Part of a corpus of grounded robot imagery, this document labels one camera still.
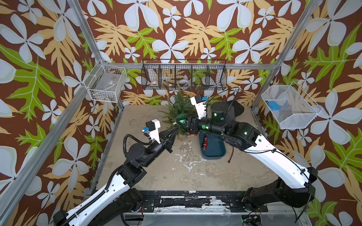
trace blue object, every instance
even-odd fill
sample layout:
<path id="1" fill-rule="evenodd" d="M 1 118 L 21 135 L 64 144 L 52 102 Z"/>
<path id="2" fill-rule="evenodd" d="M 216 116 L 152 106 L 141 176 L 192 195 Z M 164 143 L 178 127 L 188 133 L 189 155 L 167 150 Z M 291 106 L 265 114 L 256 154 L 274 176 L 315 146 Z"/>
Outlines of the blue object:
<path id="1" fill-rule="evenodd" d="M 269 101 L 269 102 L 266 102 L 266 104 L 273 111 L 277 111 L 281 108 L 281 106 L 279 104 L 277 104 L 275 101 Z"/>
<path id="2" fill-rule="evenodd" d="M 202 150 L 202 142 L 205 137 L 205 133 L 199 133 L 199 142 L 200 142 L 200 149 L 201 155 L 204 159 L 213 160 L 213 159 L 221 159 L 226 154 L 225 143 L 222 140 L 222 137 L 214 135 L 214 134 L 207 134 L 207 147 Z"/>

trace white bracket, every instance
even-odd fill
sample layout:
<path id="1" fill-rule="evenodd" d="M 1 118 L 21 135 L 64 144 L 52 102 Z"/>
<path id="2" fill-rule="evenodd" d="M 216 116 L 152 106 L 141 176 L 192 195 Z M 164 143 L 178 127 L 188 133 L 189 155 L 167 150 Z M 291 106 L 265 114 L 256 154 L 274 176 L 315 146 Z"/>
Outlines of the white bracket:
<path id="1" fill-rule="evenodd" d="M 161 142 L 160 142 L 160 136 L 159 136 L 159 131 L 158 131 L 158 129 L 161 127 L 160 121 L 158 121 L 157 119 L 154 119 L 154 120 L 152 120 L 152 122 L 155 123 L 155 129 L 152 131 L 149 130 L 148 132 L 150 133 L 150 137 L 160 144 Z"/>
<path id="2" fill-rule="evenodd" d="M 199 119 L 202 119 L 203 117 L 206 117 L 206 105 L 205 105 L 205 103 L 206 103 L 207 97 L 203 97 L 202 98 L 203 102 L 200 102 L 200 103 L 196 103 L 195 97 L 191 97 L 190 100 L 191 100 L 191 104 L 193 106 L 195 106 L 195 108 L 196 108 L 197 115 L 199 116 Z"/>

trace black wire basket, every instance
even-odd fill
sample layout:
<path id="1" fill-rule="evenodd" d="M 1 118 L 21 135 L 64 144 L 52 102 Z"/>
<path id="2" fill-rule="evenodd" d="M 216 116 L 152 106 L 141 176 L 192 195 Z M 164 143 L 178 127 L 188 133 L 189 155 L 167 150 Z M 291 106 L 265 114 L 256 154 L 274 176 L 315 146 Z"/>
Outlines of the black wire basket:
<path id="1" fill-rule="evenodd" d="M 143 59 L 142 63 L 144 90 L 224 90 L 227 86 L 226 60 Z"/>

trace white wire basket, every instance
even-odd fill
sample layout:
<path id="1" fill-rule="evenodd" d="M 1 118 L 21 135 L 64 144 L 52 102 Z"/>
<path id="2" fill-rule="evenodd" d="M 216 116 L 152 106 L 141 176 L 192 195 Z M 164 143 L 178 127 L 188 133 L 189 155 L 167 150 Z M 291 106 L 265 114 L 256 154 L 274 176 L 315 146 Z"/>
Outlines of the white wire basket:
<path id="1" fill-rule="evenodd" d="M 94 101 L 104 101 L 117 103 L 122 87 L 127 78 L 126 69 L 123 67 L 102 65 L 96 71 L 87 91 Z"/>
<path id="2" fill-rule="evenodd" d="M 320 107 L 298 84 L 270 86 L 261 98 L 281 129 L 304 129 L 321 112 Z"/>

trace red toy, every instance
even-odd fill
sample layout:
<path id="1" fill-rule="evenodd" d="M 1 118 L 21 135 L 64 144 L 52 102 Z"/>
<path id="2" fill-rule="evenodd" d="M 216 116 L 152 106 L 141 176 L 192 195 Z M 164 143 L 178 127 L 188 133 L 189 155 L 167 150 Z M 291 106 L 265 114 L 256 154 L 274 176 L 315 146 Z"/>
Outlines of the red toy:
<path id="1" fill-rule="evenodd" d="M 207 135 L 204 136 L 204 141 L 202 142 L 202 150 L 205 151 L 207 147 Z"/>

